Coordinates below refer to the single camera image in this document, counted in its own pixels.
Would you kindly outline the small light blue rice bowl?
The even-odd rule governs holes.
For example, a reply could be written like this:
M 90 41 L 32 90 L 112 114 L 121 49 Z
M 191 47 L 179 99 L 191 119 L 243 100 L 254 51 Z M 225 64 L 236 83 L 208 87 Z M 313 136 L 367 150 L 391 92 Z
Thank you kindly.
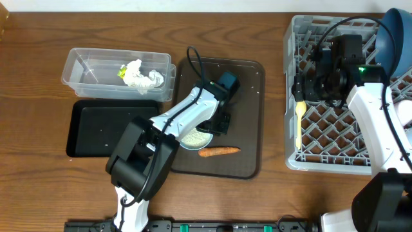
M 200 150 L 206 147 L 212 138 L 213 134 L 200 132 L 194 128 L 180 141 L 180 146 L 187 150 Z

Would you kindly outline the orange carrot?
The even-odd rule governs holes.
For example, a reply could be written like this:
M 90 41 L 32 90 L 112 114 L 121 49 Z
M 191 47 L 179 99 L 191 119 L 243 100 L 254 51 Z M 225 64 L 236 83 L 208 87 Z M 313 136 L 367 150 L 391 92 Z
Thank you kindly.
M 213 148 L 203 148 L 198 151 L 198 155 L 201 157 L 213 157 L 217 155 L 227 155 L 232 153 L 237 153 L 241 151 L 237 147 L 213 147 Z

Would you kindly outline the pale yellow plastic spoon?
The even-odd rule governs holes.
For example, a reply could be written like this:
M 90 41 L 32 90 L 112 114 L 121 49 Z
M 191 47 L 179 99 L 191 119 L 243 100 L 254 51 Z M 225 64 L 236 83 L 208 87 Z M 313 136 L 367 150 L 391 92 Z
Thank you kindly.
M 304 101 L 296 102 L 295 114 L 297 116 L 297 135 L 295 145 L 297 149 L 301 149 L 302 146 L 302 118 L 306 113 L 306 103 Z

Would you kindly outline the large dark blue bowl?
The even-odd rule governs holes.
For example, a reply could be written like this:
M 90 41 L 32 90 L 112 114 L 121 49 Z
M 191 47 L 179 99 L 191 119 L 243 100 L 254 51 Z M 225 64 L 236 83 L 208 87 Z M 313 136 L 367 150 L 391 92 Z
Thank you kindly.
M 375 41 L 378 50 L 375 62 L 380 63 L 387 74 L 399 77 L 411 68 L 411 13 L 391 8 L 385 13 L 382 23 L 391 32 L 396 50 L 388 32 L 379 26 Z

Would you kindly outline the pink cup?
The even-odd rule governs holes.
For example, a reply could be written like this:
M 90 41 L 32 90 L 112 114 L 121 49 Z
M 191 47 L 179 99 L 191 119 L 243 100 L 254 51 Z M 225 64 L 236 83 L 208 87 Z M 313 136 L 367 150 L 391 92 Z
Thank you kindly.
M 412 119 L 412 100 L 402 100 L 394 104 L 395 113 L 403 127 Z

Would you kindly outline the white tissue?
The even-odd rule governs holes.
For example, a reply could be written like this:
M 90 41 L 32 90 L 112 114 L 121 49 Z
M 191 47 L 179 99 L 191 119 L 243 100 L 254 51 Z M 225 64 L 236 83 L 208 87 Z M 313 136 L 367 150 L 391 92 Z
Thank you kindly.
M 161 86 L 165 79 L 156 70 L 151 70 L 148 75 L 143 75 L 140 71 L 141 65 L 142 61 L 140 59 L 128 63 L 123 82 L 129 87 L 136 88 L 141 95 L 145 95 L 149 89 Z

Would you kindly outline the yellow green snack wrapper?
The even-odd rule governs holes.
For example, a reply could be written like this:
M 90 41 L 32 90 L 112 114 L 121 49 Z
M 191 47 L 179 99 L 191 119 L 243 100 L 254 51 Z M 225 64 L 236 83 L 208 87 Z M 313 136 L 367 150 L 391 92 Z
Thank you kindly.
M 117 73 L 117 75 L 123 79 L 125 74 L 126 74 L 126 70 L 127 70 L 127 66 L 126 65 L 122 65 Z

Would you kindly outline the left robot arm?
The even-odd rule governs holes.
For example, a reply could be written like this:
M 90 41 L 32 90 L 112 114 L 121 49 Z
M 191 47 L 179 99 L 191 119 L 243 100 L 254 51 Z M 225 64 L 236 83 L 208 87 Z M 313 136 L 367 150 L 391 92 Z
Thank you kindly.
M 238 81 L 197 82 L 190 94 L 169 111 L 149 120 L 133 119 L 106 164 L 118 196 L 112 231 L 142 231 L 149 219 L 149 201 L 165 182 L 181 140 L 193 129 L 224 134 L 226 104 Z

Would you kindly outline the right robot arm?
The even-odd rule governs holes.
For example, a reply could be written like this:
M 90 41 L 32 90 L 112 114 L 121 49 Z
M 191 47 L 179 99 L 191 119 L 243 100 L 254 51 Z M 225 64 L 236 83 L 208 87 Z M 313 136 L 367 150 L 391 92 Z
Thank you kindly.
M 380 66 L 327 64 L 320 71 L 294 77 L 294 100 L 346 102 L 360 127 L 372 176 L 350 209 L 322 215 L 321 230 L 411 231 L 411 144 L 400 120 L 410 118 L 411 110 L 397 110 Z

